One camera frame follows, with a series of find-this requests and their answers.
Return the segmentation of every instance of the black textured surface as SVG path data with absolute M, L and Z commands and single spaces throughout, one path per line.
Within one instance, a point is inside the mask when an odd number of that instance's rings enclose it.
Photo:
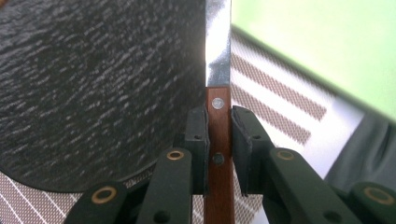
M 204 44 L 205 1 L 9 1 L 1 171 L 67 192 L 138 174 L 204 102 Z

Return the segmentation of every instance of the green cutting board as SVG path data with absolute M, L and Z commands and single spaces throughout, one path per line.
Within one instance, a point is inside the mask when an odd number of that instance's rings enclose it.
M 233 0 L 233 26 L 396 120 L 396 1 Z

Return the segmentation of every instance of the wooden handle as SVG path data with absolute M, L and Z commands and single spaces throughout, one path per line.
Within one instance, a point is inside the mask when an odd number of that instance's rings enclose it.
M 210 161 L 204 222 L 234 224 L 230 88 L 206 88 L 206 108 L 209 116 Z

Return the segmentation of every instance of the knife blade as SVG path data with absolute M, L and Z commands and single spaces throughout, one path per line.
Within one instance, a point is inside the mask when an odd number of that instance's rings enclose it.
M 234 223 L 231 154 L 231 0 L 206 0 L 205 84 L 210 150 L 204 223 Z

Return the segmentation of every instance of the black slate board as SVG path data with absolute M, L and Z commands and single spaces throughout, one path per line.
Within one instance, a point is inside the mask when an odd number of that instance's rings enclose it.
M 83 191 L 149 167 L 204 103 L 205 1 L 12 0 L 0 9 L 0 170 Z

